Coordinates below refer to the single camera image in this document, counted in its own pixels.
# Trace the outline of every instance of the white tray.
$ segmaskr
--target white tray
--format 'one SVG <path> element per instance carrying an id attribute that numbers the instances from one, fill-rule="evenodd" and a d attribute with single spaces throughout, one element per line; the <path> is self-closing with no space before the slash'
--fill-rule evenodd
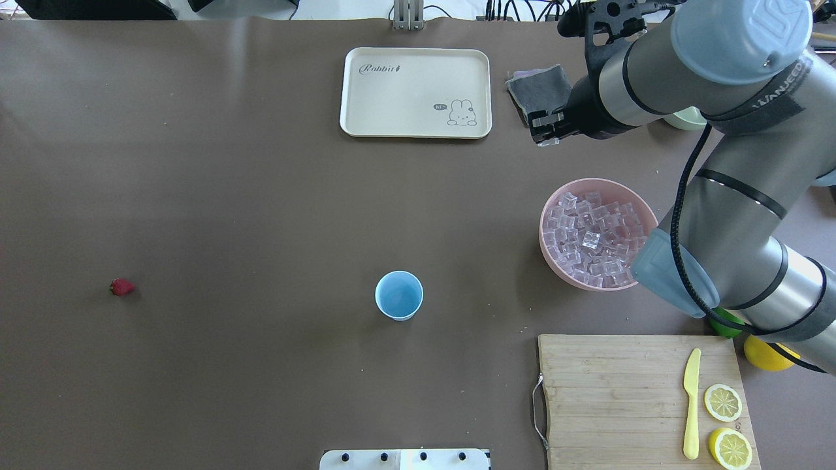
<path id="1" fill-rule="evenodd" d="M 480 139 L 492 126 L 487 56 L 474 49 L 352 49 L 339 125 L 363 137 Z"/>

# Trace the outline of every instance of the black cable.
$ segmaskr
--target black cable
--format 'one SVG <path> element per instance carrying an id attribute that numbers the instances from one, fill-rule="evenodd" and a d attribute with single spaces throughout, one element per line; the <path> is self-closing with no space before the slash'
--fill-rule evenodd
<path id="1" fill-rule="evenodd" d="M 525 1 L 525 4 L 528 5 L 528 9 L 531 11 L 531 20 L 532 21 L 537 21 L 536 16 L 534 15 L 534 7 L 531 6 L 531 2 L 529 2 L 528 0 L 524 0 L 524 1 Z"/>
<path id="2" fill-rule="evenodd" d="M 540 15 L 539 15 L 539 16 L 537 16 L 537 19 L 536 19 L 536 20 L 534 20 L 534 21 L 540 21 L 541 19 L 543 19 L 543 15 L 547 15 L 547 14 L 546 14 L 546 12 L 547 12 L 548 10 L 552 9 L 552 7 L 553 7 L 553 6 L 554 6 L 554 2 L 549 2 L 549 3 L 548 3 L 548 5 L 546 5 L 546 8 L 544 8 L 544 9 L 540 12 Z"/>
<path id="3" fill-rule="evenodd" d="M 790 362 L 802 366 L 804 369 L 812 370 L 813 372 L 821 372 L 822 374 L 827 374 L 828 372 L 817 365 L 812 365 L 807 361 L 800 360 L 799 358 L 791 355 L 783 348 L 783 346 L 778 345 L 777 343 L 767 343 L 770 348 L 772 348 L 775 352 L 779 355 L 782 355 L 784 359 L 789 360 Z"/>
<path id="4" fill-rule="evenodd" d="M 293 17 L 296 16 L 296 12 L 299 11 L 299 2 L 296 2 L 296 8 L 293 10 L 293 13 L 290 13 L 290 18 L 288 18 L 288 21 L 292 20 Z"/>
<path id="5" fill-rule="evenodd" d="M 505 14 L 502 15 L 502 19 L 504 19 L 505 21 L 508 20 L 508 7 L 511 6 L 514 7 L 514 15 L 517 16 L 517 21 L 522 21 L 520 19 L 520 12 L 517 11 L 517 4 L 514 3 L 514 0 L 508 0 L 507 2 L 505 2 Z"/>
<path id="6" fill-rule="evenodd" d="M 708 318 L 728 328 L 745 331 L 750 335 L 759 336 L 769 334 L 772 333 L 772 331 L 762 330 L 752 324 L 734 323 L 729 319 L 721 317 L 714 310 L 712 310 L 711 307 L 709 307 L 702 300 L 700 295 L 696 292 L 696 289 L 694 289 L 694 285 L 691 283 L 691 280 L 688 279 L 688 273 L 685 270 L 685 263 L 683 263 L 682 261 L 682 251 L 679 243 L 679 228 L 680 218 L 682 216 L 682 208 L 685 202 L 685 192 L 688 186 L 688 178 L 691 176 L 691 171 L 694 169 L 696 159 L 700 156 L 702 148 L 706 145 L 706 141 L 708 140 L 708 135 L 710 133 L 711 125 L 706 124 L 706 128 L 702 131 L 700 139 L 696 142 L 694 150 L 691 151 L 691 155 L 688 157 L 688 161 L 685 164 L 685 168 L 682 169 L 682 175 L 680 176 L 679 185 L 676 188 L 676 200 L 674 201 L 673 209 L 671 209 L 670 212 L 670 250 L 671 252 L 673 252 L 674 264 L 676 265 L 676 272 L 679 274 L 680 281 L 682 281 L 682 285 L 685 287 L 685 290 L 688 292 L 688 295 L 691 297 L 691 300 L 694 301 L 694 303 L 700 308 L 700 310 L 702 310 L 703 313 L 705 313 L 708 316 Z M 795 356 L 790 355 L 780 346 L 776 346 L 773 343 L 767 344 L 778 354 L 780 354 L 787 360 L 790 360 L 793 364 L 800 365 L 805 369 L 823 372 L 825 374 L 827 373 L 825 370 L 820 369 L 816 365 L 812 365 L 804 360 L 800 360 Z"/>
<path id="7" fill-rule="evenodd" d="M 453 18 L 453 17 L 452 17 L 452 16 L 451 16 L 451 15 L 450 15 L 447 11 L 445 11 L 445 10 L 444 10 L 444 8 L 441 8 L 441 7 L 439 7 L 438 5 L 427 5 L 426 7 L 424 7 L 424 9 L 425 9 L 425 10 L 426 10 L 427 8 L 438 8 L 439 10 L 441 10 L 441 12 L 442 12 L 442 13 L 444 13 L 445 15 L 447 15 L 447 17 L 448 17 L 448 18 Z"/>

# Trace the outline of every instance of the blue rubber cap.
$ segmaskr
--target blue rubber cap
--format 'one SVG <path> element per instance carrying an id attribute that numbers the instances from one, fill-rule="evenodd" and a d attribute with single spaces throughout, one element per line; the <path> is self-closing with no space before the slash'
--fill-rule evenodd
<path id="1" fill-rule="evenodd" d="M 715 308 L 720 303 L 720 295 L 717 288 L 708 277 L 706 270 L 681 247 L 682 261 L 685 264 L 685 271 L 688 279 L 694 286 L 700 299 Z M 645 246 L 635 257 L 630 269 L 633 271 L 633 278 L 645 286 L 654 294 L 660 296 L 694 318 L 706 316 L 700 307 L 691 300 L 685 286 L 676 271 L 674 254 L 670 250 L 670 235 L 660 228 L 654 228 L 647 238 Z"/>
<path id="2" fill-rule="evenodd" d="M 810 41 L 807 0 L 689 0 L 670 26 L 676 55 L 718 84 L 753 84 L 798 59 Z"/>

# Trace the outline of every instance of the green lime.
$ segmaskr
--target green lime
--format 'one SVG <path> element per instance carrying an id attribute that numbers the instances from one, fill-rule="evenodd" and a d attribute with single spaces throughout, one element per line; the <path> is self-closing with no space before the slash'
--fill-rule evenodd
<path id="1" fill-rule="evenodd" d="M 724 319 L 733 321 L 734 323 L 737 323 L 737 324 L 743 324 L 743 320 L 737 318 L 733 314 L 730 314 L 730 313 L 726 312 L 724 309 L 721 309 L 720 307 L 717 307 L 716 309 L 714 309 L 714 312 L 716 314 L 720 315 L 721 317 L 723 317 Z M 734 338 L 735 336 L 737 336 L 741 333 L 740 330 L 735 330 L 734 328 L 729 328 L 725 325 L 719 324 L 716 321 L 714 321 L 713 319 L 708 319 L 708 323 L 711 325 L 711 327 L 720 336 L 726 336 L 727 338 Z"/>

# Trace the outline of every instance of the rabbit cartoon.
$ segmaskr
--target rabbit cartoon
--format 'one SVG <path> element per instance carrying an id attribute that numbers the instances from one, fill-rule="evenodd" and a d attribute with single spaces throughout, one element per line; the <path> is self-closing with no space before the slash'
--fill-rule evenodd
<path id="1" fill-rule="evenodd" d="M 476 112 L 470 100 L 453 100 L 450 103 L 448 125 L 476 125 Z"/>

